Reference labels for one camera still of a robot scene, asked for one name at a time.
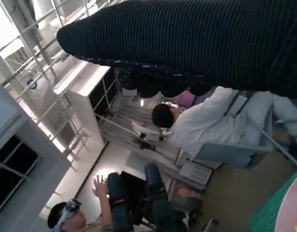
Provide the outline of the person's hand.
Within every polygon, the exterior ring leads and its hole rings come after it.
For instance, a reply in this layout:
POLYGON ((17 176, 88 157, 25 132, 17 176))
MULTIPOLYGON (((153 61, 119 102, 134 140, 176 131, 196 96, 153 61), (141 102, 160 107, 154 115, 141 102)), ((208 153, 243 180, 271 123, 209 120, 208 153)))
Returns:
POLYGON ((93 193, 96 197, 101 200, 106 200, 108 198, 108 188, 107 188, 107 179, 102 175, 97 175, 93 180, 93 193))

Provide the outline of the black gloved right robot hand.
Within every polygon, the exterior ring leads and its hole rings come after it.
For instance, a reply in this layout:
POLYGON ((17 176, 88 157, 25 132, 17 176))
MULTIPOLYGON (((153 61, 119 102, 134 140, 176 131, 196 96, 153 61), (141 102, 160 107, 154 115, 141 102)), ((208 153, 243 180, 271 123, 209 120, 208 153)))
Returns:
POLYGON ((56 38, 91 63, 297 99, 297 0, 127 0, 56 38))

